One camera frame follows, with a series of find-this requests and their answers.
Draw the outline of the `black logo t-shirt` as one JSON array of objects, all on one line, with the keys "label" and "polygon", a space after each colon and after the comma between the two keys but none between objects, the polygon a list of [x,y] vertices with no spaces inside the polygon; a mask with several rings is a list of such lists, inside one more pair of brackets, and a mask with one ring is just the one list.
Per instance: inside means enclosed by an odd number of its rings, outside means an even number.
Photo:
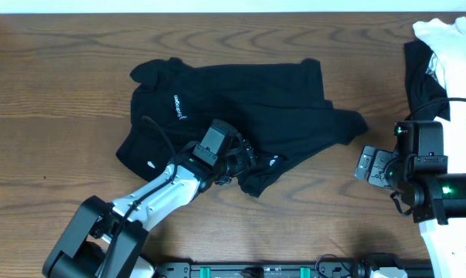
[{"label": "black logo t-shirt", "polygon": [[361,114],[336,109],[324,95],[321,64],[232,64],[193,67],[181,59],[136,66],[131,78],[131,129],[119,161],[146,181],[172,152],[200,141],[214,119],[234,126],[253,147],[257,166],[238,177],[253,197],[286,171],[368,127]]}]

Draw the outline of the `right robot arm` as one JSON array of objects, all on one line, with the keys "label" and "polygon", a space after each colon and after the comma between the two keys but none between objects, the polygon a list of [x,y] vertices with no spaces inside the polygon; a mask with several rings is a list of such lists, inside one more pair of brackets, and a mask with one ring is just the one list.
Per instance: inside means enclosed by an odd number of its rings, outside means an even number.
[{"label": "right robot arm", "polygon": [[435,277],[466,277],[466,173],[450,173],[439,121],[395,123],[396,146],[366,145],[355,178],[387,189],[396,210],[418,224]]}]

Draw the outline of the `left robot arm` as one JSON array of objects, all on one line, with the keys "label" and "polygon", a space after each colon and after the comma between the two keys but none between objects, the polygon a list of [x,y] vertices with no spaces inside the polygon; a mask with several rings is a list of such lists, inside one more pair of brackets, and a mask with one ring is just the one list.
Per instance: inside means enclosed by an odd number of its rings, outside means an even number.
[{"label": "left robot arm", "polygon": [[172,152],[162,172],[137,191],[105,202],[96,195],[75,212],[43,264],[45,277],[154,277],[142,253],[149,232],[211,185],[254,167],[257,158],[240,133],[210,130]]}]

